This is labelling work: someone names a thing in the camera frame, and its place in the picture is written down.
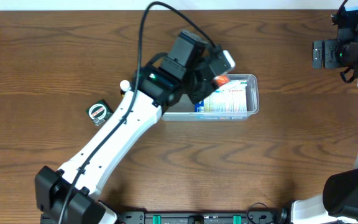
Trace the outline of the blue snack packet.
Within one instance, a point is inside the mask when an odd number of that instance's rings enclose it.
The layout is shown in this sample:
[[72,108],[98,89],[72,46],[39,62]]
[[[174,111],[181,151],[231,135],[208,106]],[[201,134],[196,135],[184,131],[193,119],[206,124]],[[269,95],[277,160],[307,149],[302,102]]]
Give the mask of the blue snack packet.
[[219,119],[223,117],[246,117],[248,113],[246,90],[214,92],[195,104],[195,112]]

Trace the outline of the dark green round-label box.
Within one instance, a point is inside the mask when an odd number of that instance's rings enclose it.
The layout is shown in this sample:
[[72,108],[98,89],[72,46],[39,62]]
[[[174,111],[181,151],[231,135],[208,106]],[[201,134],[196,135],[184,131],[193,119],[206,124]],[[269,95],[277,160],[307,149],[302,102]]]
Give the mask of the dark green round-label box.
[[98,127],[113,115],[113,110],[105,100],[99,100],[86,110],[86,114],[92,120],[93,124]]

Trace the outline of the white green medicine box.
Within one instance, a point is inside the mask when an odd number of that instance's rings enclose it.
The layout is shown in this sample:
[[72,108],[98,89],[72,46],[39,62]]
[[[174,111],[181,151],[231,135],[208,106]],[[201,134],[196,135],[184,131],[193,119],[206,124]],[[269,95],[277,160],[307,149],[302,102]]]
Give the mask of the white green medicine box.
[[216,92],[237,92],[244,91],[247,87],[247,80],[231,80],[230,82],[219,87]]

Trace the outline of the small dark bottle white cap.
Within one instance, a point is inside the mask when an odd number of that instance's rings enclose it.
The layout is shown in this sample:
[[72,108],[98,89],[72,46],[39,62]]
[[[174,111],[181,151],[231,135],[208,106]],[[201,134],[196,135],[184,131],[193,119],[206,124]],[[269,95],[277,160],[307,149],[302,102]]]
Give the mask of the small dark bottle white cap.
[[121,81],[119,86],[120,86],[121,91],[123,91],[123,92],[127,92],[127,91],[131,90],[131,88],[132,88],[131,83],[128,80]]

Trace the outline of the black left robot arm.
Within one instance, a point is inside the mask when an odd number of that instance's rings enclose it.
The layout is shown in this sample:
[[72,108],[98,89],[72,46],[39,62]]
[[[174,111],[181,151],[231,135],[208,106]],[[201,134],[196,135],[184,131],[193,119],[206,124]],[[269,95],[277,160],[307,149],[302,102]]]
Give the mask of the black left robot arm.
[[101,192],[134,143],[166,110],[187,95],[198,103],[219,87],[219,76],[235,66],[230,53],[183,30],[170,52],[161,52],[123,81],[124,97],[87,145],[58,170],[35,176],[37,208],[57,223],[116,223]]

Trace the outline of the red white sachet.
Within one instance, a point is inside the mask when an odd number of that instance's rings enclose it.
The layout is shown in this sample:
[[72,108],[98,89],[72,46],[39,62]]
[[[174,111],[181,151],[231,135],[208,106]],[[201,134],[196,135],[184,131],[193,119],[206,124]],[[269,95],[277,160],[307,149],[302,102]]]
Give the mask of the red white sachet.
[[214,77],[213,82],[218,86],[219,88],[227,83],[229,83],[231,80],[227,75],[219,75]]

